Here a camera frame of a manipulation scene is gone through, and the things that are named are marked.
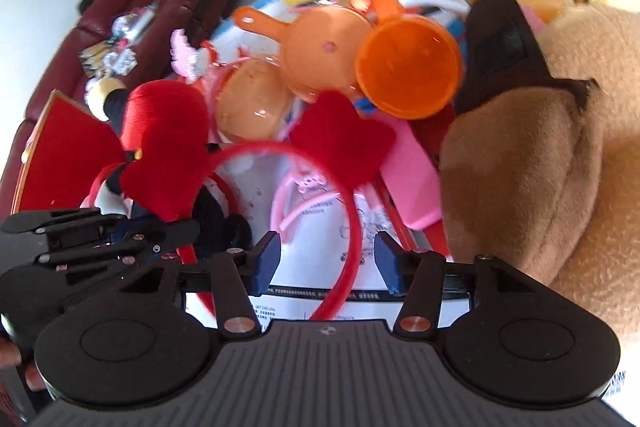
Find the red plush headband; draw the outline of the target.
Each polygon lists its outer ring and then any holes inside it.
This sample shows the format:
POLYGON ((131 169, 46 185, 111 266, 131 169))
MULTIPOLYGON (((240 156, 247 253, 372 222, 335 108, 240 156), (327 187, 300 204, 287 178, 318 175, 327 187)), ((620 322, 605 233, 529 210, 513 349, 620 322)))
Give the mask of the red plush headband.
POLYGON ((243 156, 287 157, 323 174, 340 194, 349 223, 347 255, 333 287, 311 315, 314 321, 334 319, 354 286, 362 246, 355 193, 373 181, 395 139, 392 128, 381 121, 361 117, 345 95, 324 91, 294 124, 287 140, 233 144, 217 150, 210 160, 214 173, 227 162, 243 156))

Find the black Mickey plush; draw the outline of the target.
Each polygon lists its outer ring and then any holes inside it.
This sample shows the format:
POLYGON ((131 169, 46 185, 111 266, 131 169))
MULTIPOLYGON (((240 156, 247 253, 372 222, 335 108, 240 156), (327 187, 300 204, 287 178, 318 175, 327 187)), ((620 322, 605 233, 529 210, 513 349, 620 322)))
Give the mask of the black Mickey plush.
POLYGON ((103 78, 87 88, 86 103, 117 134, 125 160, 102 169, 82 205, 140 225, 194 220, 200 233, 181 254, 187 262, 252 246, 250 225, 211 177, 218 146, 209 141, 208 109, 198 89, 161 79, 129 90, 103 78))

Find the pink toy knife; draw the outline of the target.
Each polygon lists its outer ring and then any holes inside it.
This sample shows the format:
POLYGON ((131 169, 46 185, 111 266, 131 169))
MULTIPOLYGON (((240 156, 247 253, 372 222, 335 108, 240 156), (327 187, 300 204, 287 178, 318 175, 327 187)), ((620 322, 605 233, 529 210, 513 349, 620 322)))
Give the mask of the pink toy knife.
POLYGON ((374 113, 395 131, 393 148, 381 166, 381 176, 402 223, 423 230, 442 219, 439 174, 407 121, 385 113, 374 113))

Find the red gift box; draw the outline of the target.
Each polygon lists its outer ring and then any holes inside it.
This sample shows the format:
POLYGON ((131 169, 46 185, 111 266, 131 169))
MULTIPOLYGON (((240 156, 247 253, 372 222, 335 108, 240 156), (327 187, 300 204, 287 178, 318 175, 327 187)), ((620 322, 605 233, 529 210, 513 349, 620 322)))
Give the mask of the red gift box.
POLYGON ((102 169, 124 161, 112 128, 54 90, 21 155, 11 211, 77 208, 102 169))

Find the pink pig headband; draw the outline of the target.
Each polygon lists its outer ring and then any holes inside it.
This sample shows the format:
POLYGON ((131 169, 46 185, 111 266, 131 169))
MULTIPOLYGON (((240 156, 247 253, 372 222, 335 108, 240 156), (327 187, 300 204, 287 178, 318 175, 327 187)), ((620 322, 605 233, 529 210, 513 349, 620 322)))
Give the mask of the pink pig headband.
POLYGON ((283 244, 293 240, 298 218, 312 207, 331 202, 338 196, 323 174, 313 171, 285 173, 274 193, 270 210, 270 229, 280 235, 283 244))

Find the brown plush slipper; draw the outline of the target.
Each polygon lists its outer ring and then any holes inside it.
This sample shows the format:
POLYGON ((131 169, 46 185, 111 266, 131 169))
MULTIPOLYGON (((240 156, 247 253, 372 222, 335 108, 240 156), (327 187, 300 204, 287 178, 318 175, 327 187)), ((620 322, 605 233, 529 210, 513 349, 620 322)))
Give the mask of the brown plush slipper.
POLYGON ((541 30, 477 0, 439 157, 454 260, 491 254, 639 339, 639 17, 593 3, 541 30))

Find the orange toy bowl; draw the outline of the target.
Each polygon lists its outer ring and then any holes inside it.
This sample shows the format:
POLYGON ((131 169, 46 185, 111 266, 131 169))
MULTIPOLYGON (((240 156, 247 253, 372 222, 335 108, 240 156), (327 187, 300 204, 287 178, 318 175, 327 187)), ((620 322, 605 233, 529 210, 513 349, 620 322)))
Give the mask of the orange toy bowl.
POLYGON ((279 65, 266 56, 235 64, 215 94, 216 131, 230 142, 277 138, 288 123, 294 94, 279 65))

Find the orange toy cup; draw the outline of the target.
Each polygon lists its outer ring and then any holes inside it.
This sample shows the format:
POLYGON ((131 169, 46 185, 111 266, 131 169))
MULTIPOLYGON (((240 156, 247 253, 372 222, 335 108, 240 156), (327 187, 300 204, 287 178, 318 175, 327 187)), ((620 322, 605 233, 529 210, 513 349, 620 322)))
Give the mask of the orange toy cup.
POLYGON ((378 19, 355 61, 364 96, 396 118, 416 120, 439 113, 456 94, 462 55, 440 23, 409 14, 399 0, 371 0, 378 19))

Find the pink butterfly headband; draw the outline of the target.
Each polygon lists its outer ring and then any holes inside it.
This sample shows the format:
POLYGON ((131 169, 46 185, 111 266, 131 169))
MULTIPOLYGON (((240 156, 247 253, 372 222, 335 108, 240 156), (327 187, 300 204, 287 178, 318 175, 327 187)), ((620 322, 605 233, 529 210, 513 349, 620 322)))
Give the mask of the pink butterfly headband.
POLYGON ((282 83, 278 64, 271 56, 252 55, 246 46, 236 48, 238 57, 223 62, 209 40, 204 40, 198 48, 190 45, 183 29, 174 30, 170 37, 171 68, 180 82, 188 84, 203 95, 210 117, 216 114, 219 93, 238 72, 248 72, 250 66, 260 66, 259 78, 262 83, 282 83))

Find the orange toy pan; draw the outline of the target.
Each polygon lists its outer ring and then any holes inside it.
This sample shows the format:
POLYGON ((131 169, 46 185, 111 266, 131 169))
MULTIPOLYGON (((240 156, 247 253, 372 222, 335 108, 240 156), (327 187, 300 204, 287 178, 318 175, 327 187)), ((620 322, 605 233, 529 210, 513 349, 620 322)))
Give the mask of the orange toy pan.
POLYGON ((322 91, 360 98, 356 57, 373 25, 367 17, 341 5, 316 6, 291 23, 250 6, 232 14, 239 28, 279 43, 278 64, 288 89, 307 102, 322 91))

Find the dark red leather sofa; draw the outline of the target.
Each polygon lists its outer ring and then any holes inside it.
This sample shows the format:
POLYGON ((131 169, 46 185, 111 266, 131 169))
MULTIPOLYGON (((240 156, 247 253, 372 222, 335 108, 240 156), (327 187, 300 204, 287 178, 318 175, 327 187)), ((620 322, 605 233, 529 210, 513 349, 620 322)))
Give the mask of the dark red leather sofa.
POLYGON ((16 128, 14 140, 1 179, 1 213, 10 213, 21 153, 35 129, 51 92, 81 102, 86 83, 99 74, 102 62, 90 67, 83 57, 92 46, 113 43, 113 51, 131 54, 132 71, 120 79, 127 87, 158 79, 169 72, 171 34, 181 29, 190 43, 199 44, 219 24, 231 0, 89 0, 80 9, 72 29, 56 42, 55 54, 38 76, 35 91, 26 105, 24 118, 16 128))

